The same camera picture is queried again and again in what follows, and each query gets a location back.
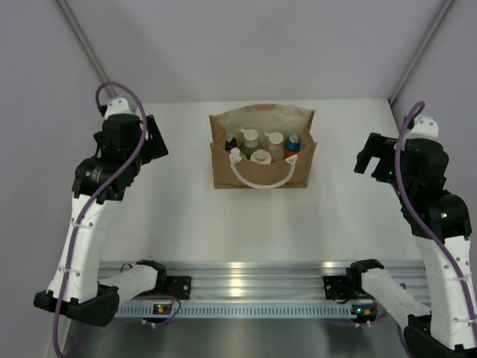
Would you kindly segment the navy orange pump bottle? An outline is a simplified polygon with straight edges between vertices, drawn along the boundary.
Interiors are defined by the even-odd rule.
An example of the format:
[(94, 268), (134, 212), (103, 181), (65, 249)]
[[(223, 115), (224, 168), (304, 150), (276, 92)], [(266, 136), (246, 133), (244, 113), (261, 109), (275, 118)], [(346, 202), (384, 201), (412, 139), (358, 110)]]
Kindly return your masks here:
[(225, 151), (230, 153), (234, 148), (238, 146), (235, 132), (226, 133)]

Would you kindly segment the yellow-green pump bottle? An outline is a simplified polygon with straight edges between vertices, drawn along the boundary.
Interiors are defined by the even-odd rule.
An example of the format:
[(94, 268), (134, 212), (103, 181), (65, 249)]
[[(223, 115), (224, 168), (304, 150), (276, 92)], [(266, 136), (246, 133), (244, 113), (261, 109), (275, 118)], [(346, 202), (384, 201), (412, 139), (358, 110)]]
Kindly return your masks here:
[(233, 157), (239, 158), (240, 160), (244, 158), (244, 154), (239, 150), (239, 148), (232, 148), (232, 149), (230, 150), (230, 154), (231, 154)]

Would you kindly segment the burlap canvas tote bag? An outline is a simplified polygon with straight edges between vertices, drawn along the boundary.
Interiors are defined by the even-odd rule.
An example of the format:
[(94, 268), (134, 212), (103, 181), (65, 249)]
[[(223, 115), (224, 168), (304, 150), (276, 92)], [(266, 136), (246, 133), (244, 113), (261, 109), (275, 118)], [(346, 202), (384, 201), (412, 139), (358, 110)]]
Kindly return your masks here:
[[(212, 174), (216, 189), (284, 189), (306, 188), (317, 143), (311, 135), (315, 111), (282, 104), (252, 104), (225, 113), (211, 115), (210, 143)], [(267, 151), (264, 133), (280, 132), (285, 141), (298, 133), (300, 151), (279, 162), (265, 165), (254, 163), (244, 155), (233, 157), (225, 151), (226, 133), (235, 132), (237, 148), (243, 143), (241, 129), (255, 129)]]

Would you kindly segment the orange blue-capped bottle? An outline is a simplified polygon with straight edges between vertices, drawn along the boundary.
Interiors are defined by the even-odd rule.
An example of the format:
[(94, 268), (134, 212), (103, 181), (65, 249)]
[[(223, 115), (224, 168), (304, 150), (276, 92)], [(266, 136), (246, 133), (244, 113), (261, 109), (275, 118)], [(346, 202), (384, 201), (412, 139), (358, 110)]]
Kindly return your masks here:
[(289, 158), (300, 151), (300, 138), (298, 133), (292, 133), (284, 144), (284, 158)]

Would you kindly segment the dark green pump bottle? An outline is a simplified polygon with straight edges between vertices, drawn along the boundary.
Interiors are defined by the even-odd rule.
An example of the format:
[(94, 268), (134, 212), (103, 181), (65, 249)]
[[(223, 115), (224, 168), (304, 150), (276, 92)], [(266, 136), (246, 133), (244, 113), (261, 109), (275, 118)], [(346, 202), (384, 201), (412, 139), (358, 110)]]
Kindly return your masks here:
[(241, 129), (243, 134), (243, 143), (240, 146), (240, 151), (247, 159), (250, 159), (252, 154), (259, 149), (263, 149), (261, 142), (259, 141), (259, 133), (255, 129)]

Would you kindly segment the pink pump bottle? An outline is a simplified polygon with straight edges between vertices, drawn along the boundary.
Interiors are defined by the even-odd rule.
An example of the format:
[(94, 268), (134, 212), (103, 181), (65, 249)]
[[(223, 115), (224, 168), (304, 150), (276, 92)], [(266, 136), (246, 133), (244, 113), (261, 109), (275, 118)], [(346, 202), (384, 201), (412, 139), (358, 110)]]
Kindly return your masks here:
[(267, 142), (267, 152), (271, 155), (273, 163), (284, 160), (284, 136), (280, 132), (264, 133)]

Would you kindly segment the beige pump bottle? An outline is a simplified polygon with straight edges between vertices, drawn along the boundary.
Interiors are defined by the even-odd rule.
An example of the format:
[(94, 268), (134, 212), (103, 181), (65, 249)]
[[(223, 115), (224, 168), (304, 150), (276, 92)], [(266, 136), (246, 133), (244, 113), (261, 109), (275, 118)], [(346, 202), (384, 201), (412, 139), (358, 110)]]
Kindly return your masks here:
[(264, 149), (254, 151), (250, 156), (250, 160), (254, 163), (261, 163), (265, 165), (271, 164), (272, 162), (271, 154)]

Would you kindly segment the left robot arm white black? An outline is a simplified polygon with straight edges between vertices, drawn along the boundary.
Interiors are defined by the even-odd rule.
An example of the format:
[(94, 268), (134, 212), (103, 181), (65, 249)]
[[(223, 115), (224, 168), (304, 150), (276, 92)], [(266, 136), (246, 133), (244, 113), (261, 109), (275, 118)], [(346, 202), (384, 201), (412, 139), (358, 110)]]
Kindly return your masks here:
[(75, 169), (72, 213), (57, 270), (48, 288), (34, 297), (36, 308), (74, 321), (105, 327), (123, 303), (168, 290), (166, 267), (140, 260), (132, 268), (99, 279), (99, 266), (111, 221), (141, 167), (168, 154), (152, 115), (147, 122), (132, 113), (126, 98), (99, 108), (104, 118), (95, 133), (96, 152)]

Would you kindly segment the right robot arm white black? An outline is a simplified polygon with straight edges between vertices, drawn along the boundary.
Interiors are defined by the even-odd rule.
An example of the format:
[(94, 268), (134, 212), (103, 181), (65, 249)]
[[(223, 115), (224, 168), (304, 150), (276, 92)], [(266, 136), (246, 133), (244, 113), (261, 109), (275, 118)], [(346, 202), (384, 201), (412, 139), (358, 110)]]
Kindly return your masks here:
[(394, 280), (378, 260), (347, 268), (347, 288), (376, 299), (397, 323), (410, 357), (475, 357), (476, 297), (469, 264), (472, 228), (464, 200), (444, 188), (449, 156), (429, 116), (412, 119), (401, 140), (371, 133), (354, 168), (389, 183), (420, 251), (430, 305)]

